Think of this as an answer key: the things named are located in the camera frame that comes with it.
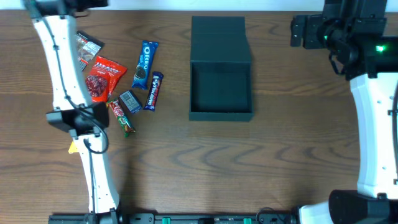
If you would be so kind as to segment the Haribo gummy candy bag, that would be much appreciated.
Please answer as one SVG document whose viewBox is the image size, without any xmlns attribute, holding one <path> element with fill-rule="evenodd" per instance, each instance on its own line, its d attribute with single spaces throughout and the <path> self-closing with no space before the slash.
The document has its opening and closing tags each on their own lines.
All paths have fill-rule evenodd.
<svg viewBox="0 0 398 224">
<path fill-rule="evenodd" d="M 88 35 L 82 30 L 78 30 L 75 34 L 78 61 L 81 70 L 84 70 L 89 62 L 96 57 L 99 51 L 104 47 L 105 43 Z"/>
</svg>

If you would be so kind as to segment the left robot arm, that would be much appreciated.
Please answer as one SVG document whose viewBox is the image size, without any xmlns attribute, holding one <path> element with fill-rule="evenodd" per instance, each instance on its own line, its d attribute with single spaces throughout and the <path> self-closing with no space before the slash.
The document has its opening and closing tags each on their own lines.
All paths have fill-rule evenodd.
<svg viewBox="0 0 398 224">
<path fill-rule="evenodd" d="M 77 13 L 105 7 L 107 1 L 50 0 L 23 2 L 44 48 L 53 88 L 53 110 L 47 122 L 68 133 L 81 157 L 90 196 L 85 223 L 110 218 L 118 223 L 119 194 L 108 158 L 109 113 L 105 103 L 93 102 L 78 62 Z"/>
</svg>

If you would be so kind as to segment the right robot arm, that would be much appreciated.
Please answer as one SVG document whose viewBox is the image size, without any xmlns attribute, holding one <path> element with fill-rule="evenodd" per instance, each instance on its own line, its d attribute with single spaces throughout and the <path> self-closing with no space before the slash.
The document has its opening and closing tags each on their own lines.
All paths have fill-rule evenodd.
<svg viewBox="0 0 398 224">
<path fill-rule="evenodd" d="M 291 223 L 397 222 L 397 37 L 384 35 L 386 0 L 326 1 L 321 14 L 296 15 L 290 44 L 327 49 L 349 82 L 358 117 L 357 188 L 300 207 Z"/>
</svg>

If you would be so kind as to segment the black gift box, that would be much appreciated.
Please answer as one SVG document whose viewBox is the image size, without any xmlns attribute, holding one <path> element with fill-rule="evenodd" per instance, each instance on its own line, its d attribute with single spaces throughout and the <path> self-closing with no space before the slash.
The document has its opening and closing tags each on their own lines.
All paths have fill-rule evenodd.
<svg viewBox="0 0 398 224">
<path fill-rule="evenodd" d="M 189 119 L 250 121 L 251 65 L 244 17 L 194 16 Z"/>
</svg>

